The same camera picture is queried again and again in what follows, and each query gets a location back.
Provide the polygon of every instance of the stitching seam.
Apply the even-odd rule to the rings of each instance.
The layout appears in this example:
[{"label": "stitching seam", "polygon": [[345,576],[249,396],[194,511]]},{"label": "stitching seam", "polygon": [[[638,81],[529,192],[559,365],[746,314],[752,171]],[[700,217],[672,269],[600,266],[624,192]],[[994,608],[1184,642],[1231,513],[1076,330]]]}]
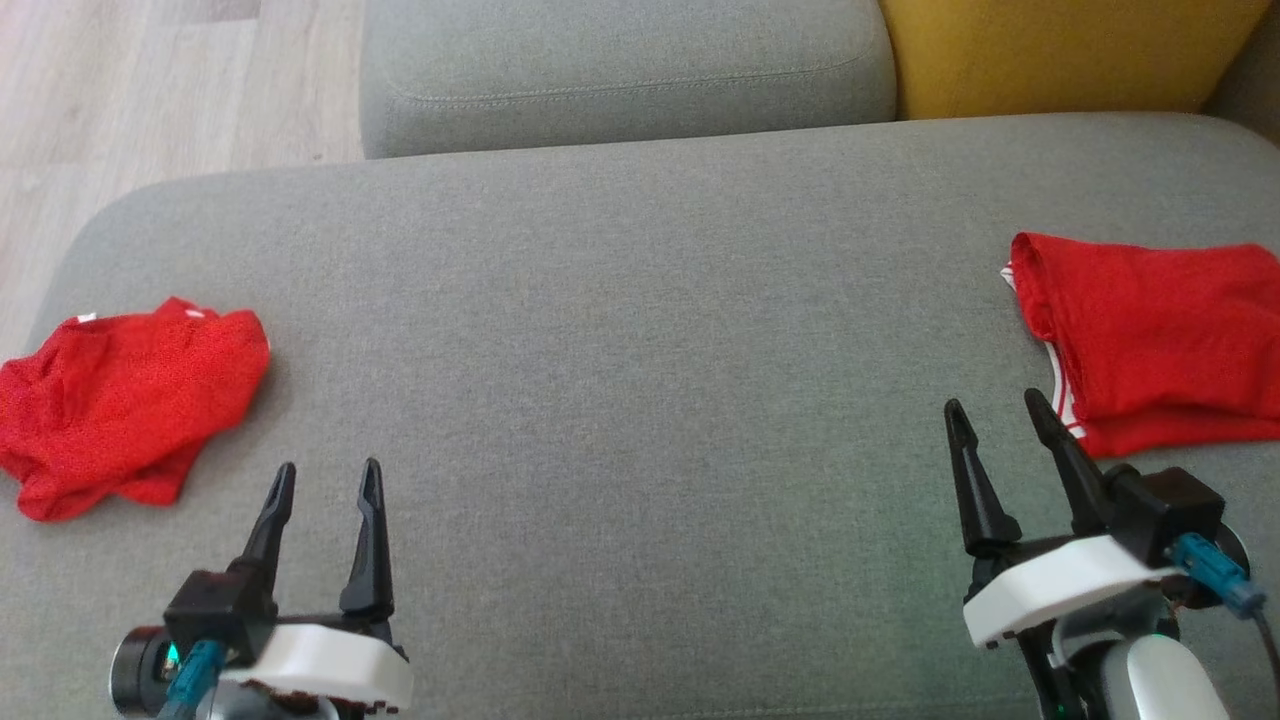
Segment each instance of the stitching seam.
[{"label": "stitching seam", "polygon": [[[402,88],[398,85],[393,83],[390,81],[390,77],[389,77],[385,67],[380,67],[379,68],[381,70],[379,74],[381,76],[383,82],[387,85],[387,88],[390,91],[390,94],[397,100],[402,100],[402,101],[406,101],[406,102],[420,104],[420,105],[448,105],[448,104],[485,105],[486,101],[490,101],[490,100],[499,100],[500,101],[500,100],[516,100],[516,99],[540,99],[540,97],[544,97],[544,96],[547,96],[548,100],[550,100],[550,99],[566,99],[566,97],[595,97],[595,96],[604,95],[604,94],[608,94],[608,92],[641,92],[641,91],[645,91],[645,90],[659,90],[659,88],[671,88],[671,87],[681,87],[681,86],[700,87],[700,86],[705,86],[705,85],[709,85],[709,83],[713,83],[713,82],[718,82],[718,81],[728,81],[730,83],[741,83],[741,82],[750,82],[750,81],[786,78],[786,77],[794,77],[794,76],[829,73],[829,72],[840,70],[842,68],[846,68],[849,65],[852,65],[855,63],[861,61],[864,58],[867,58],[872,53],[873,47],[874,47],[874,42],[864,42],[861,50],[856,55],[854,55],[852,58],[849,58],[847,60],[841,60],[840,63],[835,63],[835,64],[831,64],[831,65],[801,65],[801,67],[783,68],[781,70],[772,70],[772,72],[764,72],[764,73],[748,73],[748,74],[728,73],[728,74],[719,74],[719,76],[675,77],[675,78],[659,78],[659,79],[654,79],[654,81],[645,81],[645,82],[640,82],[640,83],[584,85],[584,86],[576,86],[576,87],[558,87],[558,88],[550,88],[550,90],[535,90],[535,91],[525,91],[525,92],[498,92],[498,94],[490,94],[490,95],[417,96],[417,95],[407,92],[404,88]],[[379,55],[379,60],[381,60],[383,59],[381,58],[381,53],[378,53],[378,55]]]},{"label": "stitching seam", "polygon": [[767,707],[751,710],[708,710],[700,712],[681,712],[677,715],[641,715],[626,717],[625,720],[735,720],[740,717],[785,717],[788,715],[829,715],[835,712],[849,712],[856,710],[888,710],[895,707],[955,707],[961,705],[991,705],[1015,703],[1027,701],[1027,696],[972,696],[954,701],[916,702],[916,701],[884,701],[884,702],[859,702],[847,705],[820,705],[810,707]]},{"label": "stitching seam", "polygon": [[[837,68],[828,68],[819,72],[829,72]],[[561,100],[581,100],[586,97],[605,97],[611,95],[640,95],[649,92],[658,92],[672,88],[694,88],[694,87],[724,87],[731,85],[751,85],[762,82],[773,82],[778,79],[786,79],[790,77],[796,77],[799,82],[809,83],[814,82],[817,78],[817,72],[814,73],[796,73],[795,76],[763,76],[763,77],[748,77],[736,79],[723,79],[712,82],[686,82],[680,85],[655,85],[655,86],[639,86],[639,87],[625,87],[618,90],[602,90],[596,92],[576,92],[571,95],[547,95],[539,97],[522,97],[516,100],[483,100],[483,101],[453,101],[453,100],[419,100],[415,97],[406,97],[401,95],[393,95],[394,100],[399,100],[412,105],[421,106],[436,106],[436,108],[499,108],[506,105],[529,105],[532,102],[556,102]]]}]

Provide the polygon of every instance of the cable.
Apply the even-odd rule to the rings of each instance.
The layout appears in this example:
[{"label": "cable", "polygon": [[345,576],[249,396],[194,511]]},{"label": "cable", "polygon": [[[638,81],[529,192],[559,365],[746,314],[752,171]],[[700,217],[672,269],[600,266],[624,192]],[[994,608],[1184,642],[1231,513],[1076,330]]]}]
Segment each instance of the cable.
[{"label": "cable", "polygon": [[1262,647],[1267,648],[1267,660],[1271,661],[1271,680],[1276,685],[1276,716],[1280,716],[1280,651],[1276,650],[1276,638],[1271,634],[1271,625],[1267,624],[1261,607],[1253,612],[1253,621],[1258,624]]},{"label": "cable", "polygon": [[1222,605],[1240,620],[1248,620],[1262,607],[1267,593],[1249,582],[1244,568],[1221,548],[1196,533],[1179,536],[1170,548],[1174,565],[1222,598]]},{"label": "cable", "polygon": [[187,657],[182,670],[169,684],[166,701],[160,708],[159,720],[192,720],[205,693],[218,684],[218,675],[227,662],[227,647],[215,641],[198,641]]}]

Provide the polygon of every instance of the yellow cushion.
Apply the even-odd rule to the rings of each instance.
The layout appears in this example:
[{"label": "yellow cushion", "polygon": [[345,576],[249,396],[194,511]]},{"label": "yellow cushion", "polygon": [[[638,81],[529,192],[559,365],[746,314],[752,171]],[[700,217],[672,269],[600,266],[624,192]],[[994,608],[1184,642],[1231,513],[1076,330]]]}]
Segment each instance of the yellow cushion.
[{"label": "yellow cushion", "polygon": [[1270,0],[881,0],[899,115],[1181,110]]}]

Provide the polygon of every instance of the white stripe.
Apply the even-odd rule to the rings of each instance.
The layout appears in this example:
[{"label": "white stripe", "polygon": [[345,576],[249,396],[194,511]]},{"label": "white stripe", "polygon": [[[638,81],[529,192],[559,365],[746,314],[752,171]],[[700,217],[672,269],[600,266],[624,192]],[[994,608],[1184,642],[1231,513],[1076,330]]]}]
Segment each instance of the white stripe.
[{"label": "white stripe", "polygon": [[[1000,269],[1000,277],[1009,283],[1009,287],[1015,291],[1018,290],[1018,286],[1014,284],[1012,263]],[[1079,424],[1080,420],[1075,416],[1075,393],[1071,392],[1071,380],[1069,380],[1066,373],[1062,372],[1062,363],[1059,360],[1057,348],[1053,347],[1053,343],[1046,342],[1044,348],[1048,351],[1048,361],[1053,366],[1053,397],[1051,400],[1053,410],[1057,413],[1057,416],[1062,419],[1062,424],[1070,427],[1071,434],[1076,438],[1082,438],[1088,434],[1088,432],[1084,429],[1084,425]]]}]

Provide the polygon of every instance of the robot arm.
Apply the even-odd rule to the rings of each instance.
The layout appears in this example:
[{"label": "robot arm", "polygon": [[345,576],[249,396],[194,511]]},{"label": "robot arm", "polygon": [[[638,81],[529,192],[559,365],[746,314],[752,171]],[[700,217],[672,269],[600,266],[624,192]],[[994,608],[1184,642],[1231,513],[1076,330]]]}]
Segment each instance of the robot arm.
[{"label": "robot arm", "polygon": [[1174,606],[1225,600],[1236,616],[1261,618],[1265,596],[1221,521],[1222,497],[1180,468],[1143,475],[1120,465],[1103,475],[1039,391],[1025,400],[1071,507],[1070,536],[1023,542],[964,409],[956,400],[945,409],[964,547],[974,559],[964,598],[970,639],[987,648],[1016,642],[1044,717],[1225,720],[1172,615]]},{"label": "robot arm", "polygon": [[[197,716],[211,720],[358,720],[410,706],[412,670],[390,630],[381,468],[365,464],[356,557],[333,615],[280,616],[273,598],[294,477],[292,462],[280,466],[244,552],[225,571],[193,571],[165,609],[164,626],[134,628],[120,643],[110,693],[122,714],[189,717],[198,703]],[[209,652],[218,667],[192,679]]]}]

